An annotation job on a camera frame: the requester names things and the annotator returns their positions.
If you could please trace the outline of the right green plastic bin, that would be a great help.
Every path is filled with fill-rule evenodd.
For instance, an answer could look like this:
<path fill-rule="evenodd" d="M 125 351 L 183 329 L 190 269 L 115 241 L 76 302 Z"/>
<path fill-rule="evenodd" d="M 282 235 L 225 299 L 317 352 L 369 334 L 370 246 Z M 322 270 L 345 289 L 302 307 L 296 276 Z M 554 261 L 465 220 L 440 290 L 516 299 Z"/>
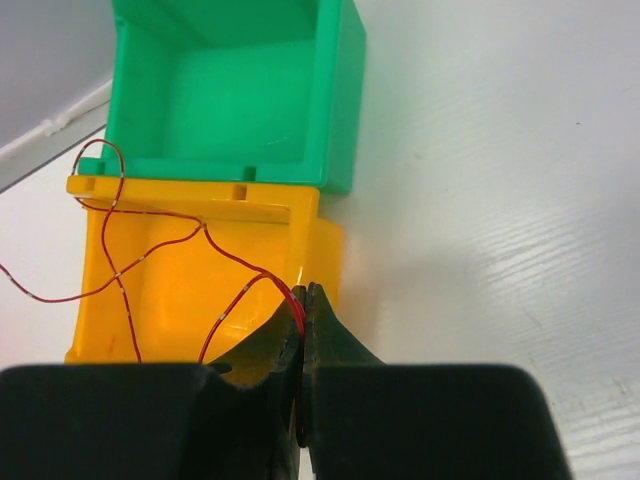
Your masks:
<path fill-rule="evenodd" d="M 112 8 L 106 144 L 81 174 L 351 190 L 367 48 L 354 2 Z"/>

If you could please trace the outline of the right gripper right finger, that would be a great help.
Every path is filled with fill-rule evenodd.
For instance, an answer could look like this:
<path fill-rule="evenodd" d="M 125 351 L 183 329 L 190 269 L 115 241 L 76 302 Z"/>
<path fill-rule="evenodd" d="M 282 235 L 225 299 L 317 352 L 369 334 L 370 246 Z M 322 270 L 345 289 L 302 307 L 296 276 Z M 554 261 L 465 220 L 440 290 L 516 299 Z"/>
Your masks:
<path fill-rule="evenodd" d="M 542 389 L 504 364 L 387 364 L 305 295 L 302 442 L 320 479 L 568 479 Z"/>

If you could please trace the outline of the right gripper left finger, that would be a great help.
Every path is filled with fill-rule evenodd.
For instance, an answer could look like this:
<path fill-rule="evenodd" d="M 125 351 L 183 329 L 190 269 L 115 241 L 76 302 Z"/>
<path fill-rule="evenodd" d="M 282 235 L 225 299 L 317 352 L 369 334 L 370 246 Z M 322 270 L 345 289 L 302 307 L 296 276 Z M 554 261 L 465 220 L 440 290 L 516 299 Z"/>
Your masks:
<path fill-rule="evenodd" d="M 1 374 L 5 479 L 295 479 L 290 307 L 205 364 L 26 365 Z"/>

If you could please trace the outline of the yellow plastic bin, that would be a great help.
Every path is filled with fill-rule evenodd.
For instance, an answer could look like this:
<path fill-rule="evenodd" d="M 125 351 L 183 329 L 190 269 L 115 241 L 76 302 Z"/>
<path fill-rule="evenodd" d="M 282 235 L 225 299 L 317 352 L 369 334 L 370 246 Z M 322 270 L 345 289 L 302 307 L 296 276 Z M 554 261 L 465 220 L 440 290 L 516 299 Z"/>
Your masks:
<path fill-rule="evenodd" d="M 87 241 L 69 363 L 214 360 L 263 325 L 288 286 L 336 300 L 343 229 L 312 187 L 72 176 Z"/>

